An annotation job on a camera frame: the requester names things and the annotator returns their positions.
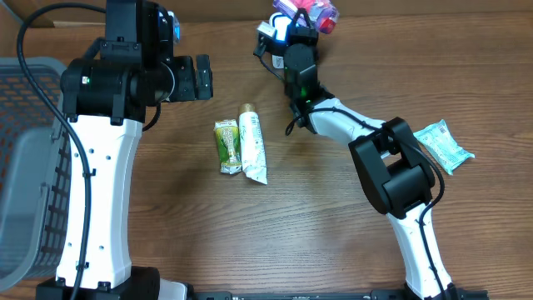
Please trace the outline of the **teal snack packet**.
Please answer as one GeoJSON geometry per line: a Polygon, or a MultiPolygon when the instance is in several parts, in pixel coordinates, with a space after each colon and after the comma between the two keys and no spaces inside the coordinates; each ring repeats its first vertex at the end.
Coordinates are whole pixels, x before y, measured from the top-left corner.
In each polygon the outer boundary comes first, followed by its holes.
{"type": "Polygon", "coordinates": [[[466,160],[476,157],[456,142],[444,119],[415,132],[414,136],[449,175],[466,160]]]}

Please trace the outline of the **grey plastic mesh basket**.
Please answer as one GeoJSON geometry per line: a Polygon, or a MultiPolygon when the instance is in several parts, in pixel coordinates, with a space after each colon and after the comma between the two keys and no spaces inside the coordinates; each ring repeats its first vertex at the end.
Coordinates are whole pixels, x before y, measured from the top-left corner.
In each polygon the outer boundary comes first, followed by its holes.
{"type": "Polygon", "coordinates": [[[1,60],[1,289],[55,275],[67,233],[69,136],[14,57],[1,60]]]}

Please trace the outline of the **white tube gold cap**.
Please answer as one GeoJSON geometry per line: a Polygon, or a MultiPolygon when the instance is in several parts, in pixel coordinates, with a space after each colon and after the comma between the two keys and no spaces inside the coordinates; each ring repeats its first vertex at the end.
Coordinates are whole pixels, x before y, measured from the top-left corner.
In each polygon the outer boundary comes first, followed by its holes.
{"type": "Polygon", "coordinates": [[[261,124],[255,106],[245,103],[239,109],[242,171],[253,181],[267,185],[267,160],[261,124]]]}

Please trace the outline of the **white barcode scanner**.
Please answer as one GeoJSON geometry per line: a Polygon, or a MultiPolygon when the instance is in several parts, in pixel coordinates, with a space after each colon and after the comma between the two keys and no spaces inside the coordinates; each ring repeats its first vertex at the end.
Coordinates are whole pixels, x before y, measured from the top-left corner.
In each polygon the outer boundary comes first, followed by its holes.
{"type": "MultiPolygon", "coordinates": [[[[270,18],[269,23],[276,29],[276,45],[282,46],[286,43],[286,30],[291,23],[291,19],[281,12],[274,12],[270,18]]],[[[275,69],[282,69],[284,67],[283,56],[273,54],[272,66],[275,69]]]]}

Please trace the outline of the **red purple snack pack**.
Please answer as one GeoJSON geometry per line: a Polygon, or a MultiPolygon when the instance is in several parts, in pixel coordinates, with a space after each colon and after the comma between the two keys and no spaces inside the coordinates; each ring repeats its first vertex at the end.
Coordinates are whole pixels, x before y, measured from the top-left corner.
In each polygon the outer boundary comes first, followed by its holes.
{"type": "Polygon", "coordinates": [[[340,13],[330,0],[274,0],[272,6],[283,15],[293,19],[300,8],[306,10],[314,28],[330,34],[340,17],[340,13]]]}

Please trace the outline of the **green drink carton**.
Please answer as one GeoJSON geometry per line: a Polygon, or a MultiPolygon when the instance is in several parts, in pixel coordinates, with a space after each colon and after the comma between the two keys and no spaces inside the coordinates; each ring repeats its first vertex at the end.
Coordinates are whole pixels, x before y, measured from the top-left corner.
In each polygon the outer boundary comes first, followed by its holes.
{"type": "Polygon", "coordinates": [[[221,164],[221,173],[236,174],[242,170],[240,135],[237,121],[216,121],[214,133],[221,164]]]}

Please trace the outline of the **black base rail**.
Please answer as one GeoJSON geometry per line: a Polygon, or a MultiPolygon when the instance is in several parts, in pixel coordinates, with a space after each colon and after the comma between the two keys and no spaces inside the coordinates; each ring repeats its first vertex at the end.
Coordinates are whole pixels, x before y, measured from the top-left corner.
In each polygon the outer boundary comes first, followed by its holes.
{"type": "Polygon", "coordinates": [[[403,290],[374,290],[371,292],[327,292],[327,293],[231,293],[194,292],[193,300],[405,300],[409,299],[403,290]]]}

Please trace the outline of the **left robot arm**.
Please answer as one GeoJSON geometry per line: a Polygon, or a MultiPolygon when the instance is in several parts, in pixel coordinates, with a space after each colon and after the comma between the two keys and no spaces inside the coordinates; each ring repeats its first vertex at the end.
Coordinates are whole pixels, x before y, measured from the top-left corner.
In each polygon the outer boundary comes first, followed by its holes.
{"type": "Polygon", "coordinates": [[[110,1],[95,53],[62,73],[58,120],[71,142],[67,233],[55,277],[40,283],[39,299],[192,298],[185,283],[135,267],[127,221],[132,166],[146,110],[164,102],[213,95],[207,55],[174,55],[179,22],[151,1],[110,1]]]}

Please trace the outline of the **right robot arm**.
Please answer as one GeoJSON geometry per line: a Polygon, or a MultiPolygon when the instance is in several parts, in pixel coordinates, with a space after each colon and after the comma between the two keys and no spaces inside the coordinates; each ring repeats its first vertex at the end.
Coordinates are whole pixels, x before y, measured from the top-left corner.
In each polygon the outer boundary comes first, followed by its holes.
{"type": "Polygon", "coordinates": [[[284,41],[270,49],[284,61],[284,90],[293,125],[348,146],[368,202],[392,225],[406,269],[406,298],[457,299],[460,294],[441,259],[432,225],[440,201],[433,187],[445,186],[438,167],[417,144],[407,122],[365,117],[344,106],[320,84],[318,33],[299,8],[284,41]]]}

